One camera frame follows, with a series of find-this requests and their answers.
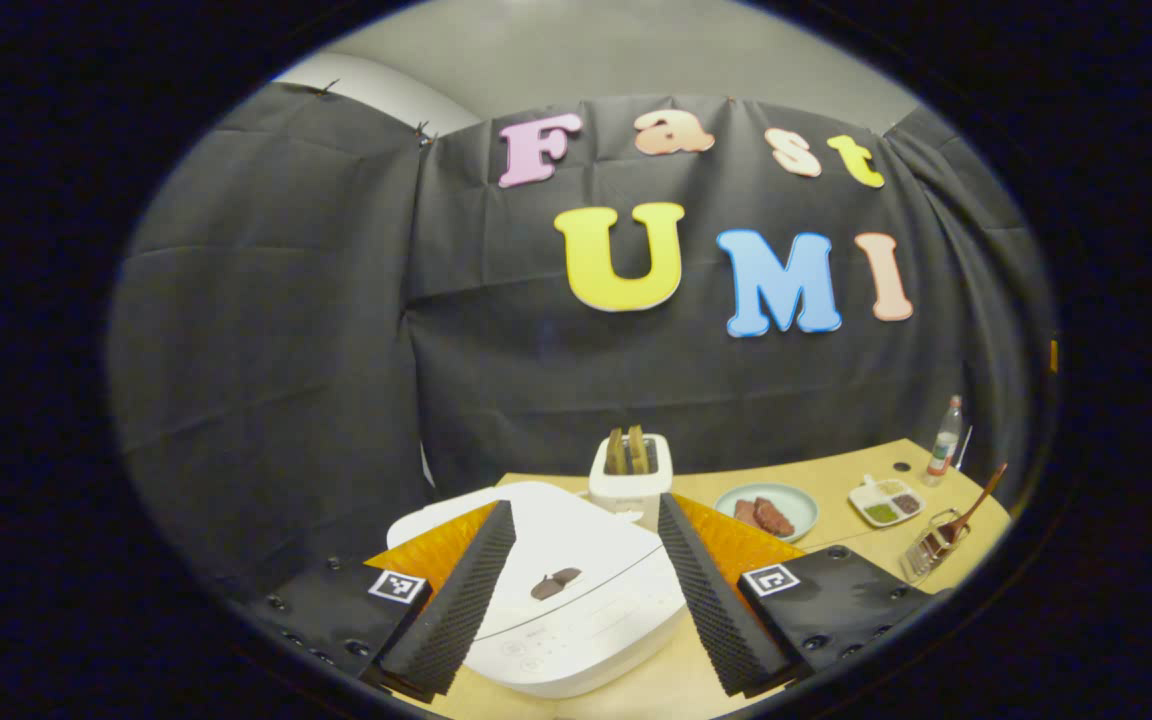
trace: letter m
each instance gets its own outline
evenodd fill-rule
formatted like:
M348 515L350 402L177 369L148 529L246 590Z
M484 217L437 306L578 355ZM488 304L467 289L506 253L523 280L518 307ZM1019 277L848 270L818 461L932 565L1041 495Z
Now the letter m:
M759 336L771 328L759 298L776 318L781 332L790 328L794 311L799 328L809 333L836 331L842 316L833 305L829 281L829 238L817 233L801 233L794 238L790 260L781 265L776 252L756 232L719 233L718 247L732 258L732 276L736 286L736 314L727 323L733 338Z

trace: light blue plate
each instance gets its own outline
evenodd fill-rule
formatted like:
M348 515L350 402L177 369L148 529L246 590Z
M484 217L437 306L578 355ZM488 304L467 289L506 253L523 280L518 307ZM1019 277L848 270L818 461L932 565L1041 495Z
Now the light blue plate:
M732 491L727 491L722 497L718 498L718 502L714 503L714 510L735 518L737 500L753 502L758 497L765 497L767 500L771 500L776 506L776 509L781 511L781 515L785 515L785 518L794 525L794 535L781 538L782 541L796 541L796 539L808 535L808 530L814 526L814 522L820 515L820 509L811 495L799 491L799 488L781 486L781 484L775 483L755 483L751 486L732 488Z

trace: food piece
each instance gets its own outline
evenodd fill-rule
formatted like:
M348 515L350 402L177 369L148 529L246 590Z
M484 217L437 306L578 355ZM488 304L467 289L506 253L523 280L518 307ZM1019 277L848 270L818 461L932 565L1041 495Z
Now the food piece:
M629 475L630 469L626 463L626 441L622 439L621 429L613 429L607 438L607 465L604 468L607 475Z
M539 583L536 583L536 588L531 588L531 597L536 600L548 600L561 592L563 592L563 584L553 578L540 579Z
M892 502L895 502L896 507L900 507L901 510L908 511L908 514L914 514L915 511L918 511L919 507L922 507L918 500L915 500L911 495L896 495L892 499Z
M887 505L870 505L865 507L865 515L873 518L876 523L890 523L896 518L896 511Z
M733 515L735 515L736 520L740 520L741 523L745 523L750 528L758 528L763 530L763 526L758 524L758 518L755 518L753 502L750 502L748 500L737 500L736 511Z
M781 515L781 511L772 505L765 497L755 499L755 520L758 520L759 528L767 530L773 536L786 537L794 535L794 525Z
M635 475L649 473L649 448L643 442L643 425L630 427L630 461Z
M558 579L558 582L561 583L563 588L566 588L567 583L570 583L573 582L573 579L576 579L576 575L579 575L579 569L567 568L563 570L559 570L558 573L554 573L554 579Z

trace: spatula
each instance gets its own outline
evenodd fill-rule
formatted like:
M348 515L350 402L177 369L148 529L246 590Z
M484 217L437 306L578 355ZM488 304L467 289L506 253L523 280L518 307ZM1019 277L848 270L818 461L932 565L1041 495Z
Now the spatula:
M1006 469L1007 469L1006 462L1002 465L998 465L998 470L993 471L993 477L990 478L990 484L987 484L987 486L984 486L984 492L982 492L980 497L977 498L975 505L970 507L968 511L964 511L961 518L954 520L952 523L946 523L941 525L940 528L941 536L945 537L945 540L947 543L954 544L955 539L957 539L958 537L958 533L963 532L963 528L965 526L965 524L968 524L968 521L972 517L972 514L975 510L977 510L977 507L980 507L980 503L984 502L984 498L990 497L990 493L993 492L993 488L998 487L998 480L1002 479L1002 473L1005 472Z

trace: green sauce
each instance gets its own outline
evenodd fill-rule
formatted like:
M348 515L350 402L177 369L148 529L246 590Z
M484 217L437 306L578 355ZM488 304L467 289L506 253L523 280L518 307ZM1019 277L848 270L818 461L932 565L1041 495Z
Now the green sauce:
M873 518L876 523L890 523L896 518L896 513L886 505L870 505L865 507L865 515Z

